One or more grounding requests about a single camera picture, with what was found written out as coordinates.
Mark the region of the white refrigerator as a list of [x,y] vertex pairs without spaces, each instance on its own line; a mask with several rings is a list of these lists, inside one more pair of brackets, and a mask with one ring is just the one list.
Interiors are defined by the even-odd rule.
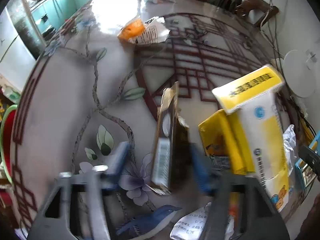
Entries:
[[35,59],[16,31],[7,9],[1,13],[1,85],[22,92]]

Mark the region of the wooden chair by wall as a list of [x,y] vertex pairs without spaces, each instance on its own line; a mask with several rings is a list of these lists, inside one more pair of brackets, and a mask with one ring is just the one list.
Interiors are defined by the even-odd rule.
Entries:
[[237,16],[245,18],[248,17],[252,10],[263,12],[263,15],[254,24],[259,29],[279,12],[279,9],[275,5],[270,5],[263,0],[242,0],[235,7],[234,12]]

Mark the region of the clear plastic bag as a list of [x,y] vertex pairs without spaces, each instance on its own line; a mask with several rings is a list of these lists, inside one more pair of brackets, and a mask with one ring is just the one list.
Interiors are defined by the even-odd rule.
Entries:
[[287,175],[291,176],[295,162],[297,160],[296,156],[296,134],[295,126],[293,124],[289,125],[288,128],[283,133],[283,144],[284,144],[284,153],[287,163]]

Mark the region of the orange snack wrapper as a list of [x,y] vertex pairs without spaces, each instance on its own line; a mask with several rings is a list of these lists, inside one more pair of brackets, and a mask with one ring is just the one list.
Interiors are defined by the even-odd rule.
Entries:
[[148,45],[165,42],[169,34],[164,17],[155,16],[145,22],[135,17],[121,29],[118,38],[131,44]]

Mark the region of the teal kitchen cabinets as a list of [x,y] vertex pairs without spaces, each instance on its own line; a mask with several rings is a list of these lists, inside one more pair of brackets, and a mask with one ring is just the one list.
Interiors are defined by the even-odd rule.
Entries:
[[78,9],[89,0],[41,0],[30,10],[33,19],[40,31],[44,33],[53,27],[61,27]]

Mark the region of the yellow juice carton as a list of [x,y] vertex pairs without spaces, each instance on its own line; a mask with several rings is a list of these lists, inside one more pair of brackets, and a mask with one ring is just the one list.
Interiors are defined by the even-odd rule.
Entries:
[[228,157],[234,174],[254,173],[249,142],[236,113],[216,111],[198,125],[204,151],[209,157]]

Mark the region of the floral tablecloth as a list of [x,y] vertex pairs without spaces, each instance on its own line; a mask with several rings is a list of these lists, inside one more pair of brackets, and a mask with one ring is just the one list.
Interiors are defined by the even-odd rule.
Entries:
[[[118,38],[135,17],[145,22],[155,16],[164,17],[170,30],[165,42],[137,45]],[[212,199],[200,190],[191,154],[181,187],[167,196],[149,187],[163,90],[179,82],[178,109],[189,126],[189,145],[207,156],[198,125],[223,109],[212,90],[267,64],[284,80],[276,107],[285,132],[292,116],[283,73],[238,21],[194,0],[88,1],[37,59],[16,110],[11,176],[27,236],[61,172],[82,174],[103,165],[128,141],[118,188],[104,198],[117,239],[171,239],[182,217]],[[228,157],[207,158],[232,172]],[[294,170],[289,201],[278,211],[285,225],[303,200]]]

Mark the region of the green red trash bin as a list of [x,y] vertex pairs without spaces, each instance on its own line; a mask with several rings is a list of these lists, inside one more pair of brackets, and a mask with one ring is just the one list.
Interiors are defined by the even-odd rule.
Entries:
[[1,160],[4,167],[5,176],[10,184],[12,184],[10,164],[11,135],[13,131],[16,110],[17,105],[11,105],[5,111],[1,122]]

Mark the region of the white paper ball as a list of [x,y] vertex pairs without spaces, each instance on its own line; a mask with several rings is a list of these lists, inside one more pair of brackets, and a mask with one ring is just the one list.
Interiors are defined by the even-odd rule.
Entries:
[[[211,202],[194,212],[182,217],[173,227],[170,238],[174,240],[197,240],[199,239],[204,225],[209,215]],[[236,204],[232,203],[228,211],[228,225],[225,233],[225,239],[230,239],[234,233],[234,222],[236,216]]]

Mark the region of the yellow white medicine box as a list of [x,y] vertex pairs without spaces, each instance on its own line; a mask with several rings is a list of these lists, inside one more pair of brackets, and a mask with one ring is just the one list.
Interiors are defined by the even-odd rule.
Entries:
[[243,77],[214,88],[246,170],[260,181],[272,203],[281,211],[289,201],[289,174],[276,93],[284,84],[267,64]]

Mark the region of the dark brown gold box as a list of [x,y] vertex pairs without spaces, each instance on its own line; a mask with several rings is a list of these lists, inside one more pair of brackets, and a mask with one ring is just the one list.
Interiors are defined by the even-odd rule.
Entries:
[[191,157],[189,126],[178,109],[179,82],[163,90],[158,110],[149,187],[167,196],[182,186]]

